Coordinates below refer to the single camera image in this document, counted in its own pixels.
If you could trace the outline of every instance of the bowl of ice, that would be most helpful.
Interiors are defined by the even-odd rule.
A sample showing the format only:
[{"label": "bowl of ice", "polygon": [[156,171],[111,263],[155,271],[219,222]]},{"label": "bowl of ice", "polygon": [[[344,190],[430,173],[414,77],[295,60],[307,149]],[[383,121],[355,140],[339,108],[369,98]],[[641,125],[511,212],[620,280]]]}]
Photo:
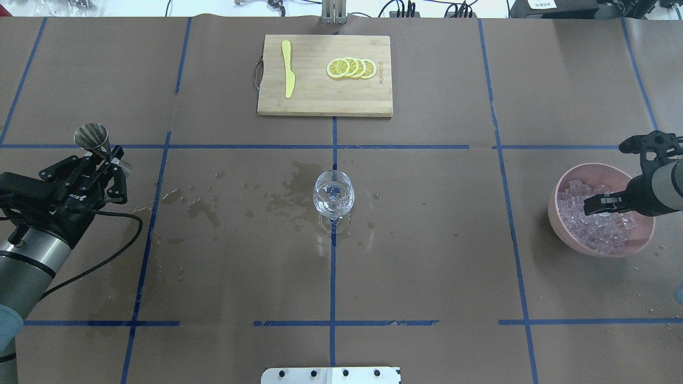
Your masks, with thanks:
[{"label": "bowl of ice", "polygon": [[568,170],[548,201],[548,218],[558,237],[589,256],[621,258],[638,253],[652,239],[654,217],[637,212],[586,216],[583,200],[623,191],[631,177],[610,165],[586,163]]}]

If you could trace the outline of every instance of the lemon slice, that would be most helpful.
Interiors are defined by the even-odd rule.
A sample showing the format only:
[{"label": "lemon slice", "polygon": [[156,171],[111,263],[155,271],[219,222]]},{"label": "lemon slice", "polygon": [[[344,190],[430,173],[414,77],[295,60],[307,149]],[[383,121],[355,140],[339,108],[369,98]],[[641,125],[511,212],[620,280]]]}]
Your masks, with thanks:
[{"label": "lemon slice", "polygon": [[361,75],[361,79],[370,79],[377,73],[377,65],[370,59],[363,59],[363,66],[365,66],[365,72]]},{"label": "lemon slice", "polygon": [[346,76],[351,69],[351,64],[347,59],[333,59],[327,64],[327,75],[333,79]]},{"label": "lemon slice", "polygon": [[356,59],[356,61],[358,62],[358,70],[356,71],[356,73],[351,75],[353,79],[358,79],[359,77],[363,76],[363,74],[365,74],[366,64],[364,60],[365,59]]},{"label": "lemon slice", "polygon": [[348,73],[344,75],[344,77],[351,77],[351,76],[355,75],[356,73],[358,73],[358,70],[361,67],[361,61],[355,57],[345,57],[344,59],[346,61],[348,61],[349,65],[351,67],[348,70]]}]

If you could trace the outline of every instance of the metal plate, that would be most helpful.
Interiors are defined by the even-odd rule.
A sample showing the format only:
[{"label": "metal plate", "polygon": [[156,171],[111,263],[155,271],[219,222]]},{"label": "metal plate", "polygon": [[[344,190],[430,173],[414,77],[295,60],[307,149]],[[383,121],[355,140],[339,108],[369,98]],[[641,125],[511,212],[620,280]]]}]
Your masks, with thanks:
[{"label": "metal plate", "polygon": [[400,384],[401,368],[334,367],[271,368],[263,372],[261,384]]}]

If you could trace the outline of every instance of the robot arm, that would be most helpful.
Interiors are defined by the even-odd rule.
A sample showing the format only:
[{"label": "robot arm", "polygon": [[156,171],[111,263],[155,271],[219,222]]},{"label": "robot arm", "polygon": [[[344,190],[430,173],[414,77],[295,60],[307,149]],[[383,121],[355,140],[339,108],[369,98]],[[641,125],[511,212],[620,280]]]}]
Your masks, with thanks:
[{"label": "robot arm", "polygon": [[39,172],[40,180],[0,174],[0,208],[15,225],[0,243],[0,383],[16,383],[14,336],[76,247],[95,210],[125,204],[127,163],[107,130],[87,124],[74,136],[90,153]]},{"label": "robot arm", "polygon": [[[644,216],[659,216],[683,210],[683,165],[679,159],[671,159],[683,154],[681,142],[683,137],[660,131],[624,140],[619,151],[639,154],[643,174],[631,179],[624,191],[586,199],[585,214],[634,210]],[[654,154],[654,159],[648,160],[648,154]]]}]

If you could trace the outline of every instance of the cutting board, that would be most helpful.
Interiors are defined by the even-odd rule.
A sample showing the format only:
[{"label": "cutting board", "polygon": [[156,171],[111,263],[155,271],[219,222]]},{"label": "cutting board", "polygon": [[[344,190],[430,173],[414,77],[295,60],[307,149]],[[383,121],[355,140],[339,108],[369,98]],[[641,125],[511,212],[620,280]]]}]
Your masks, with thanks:
[{"label": "cutting board", "polygon": [[[296,85],[285,98],[282,41],[292,43]],[[327,64],[338,57],[370,59],[377,64],[371,79],[332,79]],[[393,115],[389,36],[266,35],[259,115],[355,116]]]}]

